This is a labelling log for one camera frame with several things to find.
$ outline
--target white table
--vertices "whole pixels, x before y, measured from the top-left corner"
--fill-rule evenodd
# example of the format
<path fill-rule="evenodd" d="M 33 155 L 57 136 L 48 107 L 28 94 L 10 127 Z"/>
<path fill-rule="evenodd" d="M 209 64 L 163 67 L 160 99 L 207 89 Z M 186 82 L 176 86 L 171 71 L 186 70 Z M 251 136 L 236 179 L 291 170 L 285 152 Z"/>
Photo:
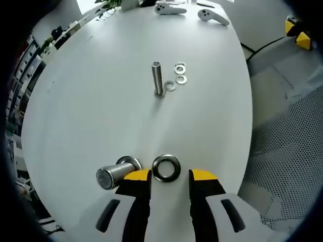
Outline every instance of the white table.
<path fill-rule="evenodd" d="M 77 241 L 104 240 L 94 222 L 78 230 L 82 236 L 75 228 L 114 192 L 98 186 L 98 168 L 125 155 L 151 168 L 168 153 L 182 166 L 172 183 L 152 178 L 146 241 L 195 241 L 189 169 L 213 172 L 227 192 L 240 187 L 252 127 L 243 51 L 232 25 L 201 21 L 203 7 L 181 7 L 188 10 L 183 16 L 143 8 L 91 21 L 59 49 L 34 88 L 22 130 L 24 158 L 45 207 Z M 214 11 L 226 17 L 221 7 Z M 154 61 L 164 81 L 174 80 L 174 65 L 185 62 L 187 83 L 155 97 Z"/>

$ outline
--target metal bolt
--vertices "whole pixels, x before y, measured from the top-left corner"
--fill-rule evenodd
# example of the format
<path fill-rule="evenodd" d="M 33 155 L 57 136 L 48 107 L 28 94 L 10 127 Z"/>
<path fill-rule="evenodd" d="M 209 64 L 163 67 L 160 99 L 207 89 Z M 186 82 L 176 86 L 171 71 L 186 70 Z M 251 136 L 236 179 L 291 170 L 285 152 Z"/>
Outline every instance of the metal bolt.
<path fill-rule="evenodd" d="M 155 83 L 155 93 L 158 96 L 163 96 L 163 80 L 162 80 L 162 69 L 159 62 L 154 62 L 151 66 L 153 82 Z"/>
<path fill-rule="evenodd" d="M 99 186 L 105 190 L 116 188 L 119 181 L 133 171 L 140 170 L 140 162 L 131 156 L 121 157 L 116 165 L 108 165 L 96 172 L 96 180 Z"/>

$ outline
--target black slot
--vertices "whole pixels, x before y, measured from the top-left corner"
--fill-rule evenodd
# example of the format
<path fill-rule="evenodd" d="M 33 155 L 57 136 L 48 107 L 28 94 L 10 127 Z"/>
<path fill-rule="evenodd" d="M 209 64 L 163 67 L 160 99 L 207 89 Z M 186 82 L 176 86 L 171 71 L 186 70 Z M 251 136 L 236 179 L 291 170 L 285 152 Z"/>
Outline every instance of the black slot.
<path fill-rule="evenodd" d="M 244 230 L 246 226 L 232 202 L 229 199 L 225 199 L 221 200 L 221 203 L 230 218 L 234 232 L 237 233 Z"/>
<path fill-rule="evenodd" d="M 101 231 L 102 233 L 106 232 L 107 227 L 111 221 L 111 218 L 119 205 L 120 200 L 112 199 L 103 213 L 101 214 L 99 220 L 96 223 L 96 229 Z"/>

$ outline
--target black cable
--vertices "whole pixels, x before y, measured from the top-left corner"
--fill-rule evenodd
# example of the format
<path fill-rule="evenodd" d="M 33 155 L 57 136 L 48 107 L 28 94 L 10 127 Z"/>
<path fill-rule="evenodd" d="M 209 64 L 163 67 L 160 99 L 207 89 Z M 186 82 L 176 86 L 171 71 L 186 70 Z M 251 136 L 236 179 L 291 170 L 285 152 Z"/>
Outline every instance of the black cable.
<path fill-rule="evenodd" d="M 50 223 L 54 223 L 54 222 L 55 222 L 55 220 L 50 220 L 50 221 L 39 223 L 39 225 L 46 225 L 46 224 L 50 224 Z"/>
<path fill-rule="evenodd" d="M 274 41 L 272 41 L 272 42 L 270 42 L 270 43 L 268 43 L 268 44 L 266 44 L 266 45 L 264 45 L 263 47 L 261 47 L 260 49 L 258 49 L 257 51 L 255 51 L 248 59 L 247 59 L 247 63 L 250 61 L 250 59 L 251 58 L 253 58 L 257 53 L 259 53 L 262 49 L 264 49 L 264 48 L 266 48 L 267 46 L 269 46 L 269 45 L 271 45 L 271 44 L 273 44 L 273 43 L 276 43 L 277 41 L 279 41 L 279 40 L 281 40 L 281 39 L 283 39 L 283 38 L 285 38 L 285 36 L 283 36 L 283 37 L 281 37 L 281 38 L 279 38 L 279 39 L 276 39 L 276 40 L 274 40 Z"/>
<path fill-rule="evenodd" d="M 250 51 L 250 52 L 252 52 L 252 53 L 255 53 L 255 52 L 256 52 L 254 49 L 250 48 L 249 46 L 245 45 L 244 43 L 241 43 L 241 42 L 240 42 L 240 44 L 241 44 L 241 46 L 242 46 L 242 47 L 244 47 L 244 48 L 245 48 L 245 49 L 247 49 L 248 51 Z"/>
<path fill-rule="evenodd" d="M 56 232 L 59 232 L 59 231 L 65 231 L 65 230 L 63 230 L 62 229 L 62 227 L 60 227 L 59 225 L 56 225 L 56 229 L 55 230 L 53 230 L 53 231 L 47 231 L 47 230 L 45 230 L 45 229 L 43 229 L 44 230 L 44 232 L 48 235 L 48 236 L 50 236 L 51 234 L 53 234 L 53 233 L 56 233 Z"/>

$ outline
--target metal cylinder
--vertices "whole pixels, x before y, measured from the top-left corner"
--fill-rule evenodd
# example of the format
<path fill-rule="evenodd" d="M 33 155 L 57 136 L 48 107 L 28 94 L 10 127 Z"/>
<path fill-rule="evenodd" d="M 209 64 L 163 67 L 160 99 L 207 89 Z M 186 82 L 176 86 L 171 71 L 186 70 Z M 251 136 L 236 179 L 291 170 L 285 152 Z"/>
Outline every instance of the metal cylinder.
<path fill-rule="evenodd" d="M 122 164 L 108 165 L 100 168 L 96 172 L 96 180 L 101 188 L 105 190 L 111 190 L 118 186 L 118 182 L 123 178 L 136 170 L 136 167 L 131 164 L 124 162 Z"/>
<path fill-rule="evenodd" d="M 154 62 L 151 66 L 153 82 L 155 83 L 155 94 L 162 96 L 164 94 L 163 90 L 163 80 L 162 80 L 162 69 L 159 62 Z"/>

